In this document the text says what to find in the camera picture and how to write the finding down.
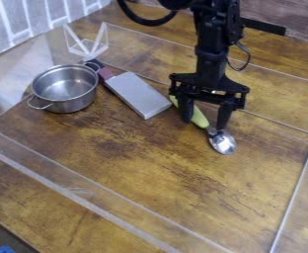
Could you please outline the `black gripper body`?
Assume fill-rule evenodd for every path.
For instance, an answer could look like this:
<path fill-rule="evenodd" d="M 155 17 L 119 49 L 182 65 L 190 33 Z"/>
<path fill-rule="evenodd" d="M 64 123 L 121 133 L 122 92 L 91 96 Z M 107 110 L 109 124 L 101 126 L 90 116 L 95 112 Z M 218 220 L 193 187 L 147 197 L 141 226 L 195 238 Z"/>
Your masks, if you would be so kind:
<path fill-rule="evenodd" d="M 195 100 L 221 105 L 225 102 L 234 102 L 235 109 L 243 109 L 247 102 L 247 94 L 251 88 L 227 76 L 223 76 L 218 85 L 198 86 L 198 75 L 195 73 L 173 73 L 169 76 L 171 85 L 169 94 L 178 100 L 181 107 Z"/>

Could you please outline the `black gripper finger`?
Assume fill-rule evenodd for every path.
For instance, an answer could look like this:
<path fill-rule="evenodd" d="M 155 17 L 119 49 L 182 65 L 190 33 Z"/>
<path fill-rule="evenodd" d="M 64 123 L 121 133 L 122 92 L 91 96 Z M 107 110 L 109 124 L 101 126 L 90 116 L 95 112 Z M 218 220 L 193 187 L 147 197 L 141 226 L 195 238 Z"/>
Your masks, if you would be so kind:
<path fill-rule="evenodd" d="M 181 94 L 178 96 L 178 105 L 182 119 L 186 123 L 190 123 L 194 116 L 194 99 L 186 94 Z"/>
<path fill-rule="evenodd" d="M 217 130 L 225 130 L 231 118 L 233 111 L 235 110 L 234 103 L 225 103 L 218 112 Z"/>

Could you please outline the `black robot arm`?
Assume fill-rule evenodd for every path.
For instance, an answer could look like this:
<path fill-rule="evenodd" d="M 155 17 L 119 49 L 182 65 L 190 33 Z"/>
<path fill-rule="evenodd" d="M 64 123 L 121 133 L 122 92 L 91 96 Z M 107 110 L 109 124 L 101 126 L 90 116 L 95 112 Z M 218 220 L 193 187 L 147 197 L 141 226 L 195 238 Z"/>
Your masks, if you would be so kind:
<path fill-rule="evenodd" d="M 187 123 L 193 119 L 195 100 L 219 105 L 217 131 L 222 132 L 233 111 L 246 106 L 251 91 L 226 74 L 230 46 L 241 46 L 243 37 L 241 0 L 159 0 L 159 3 L 171 11 L 191 9 L 198 34 L 197 71 L 170 75 L 169 94 L 178 100 Z"/>

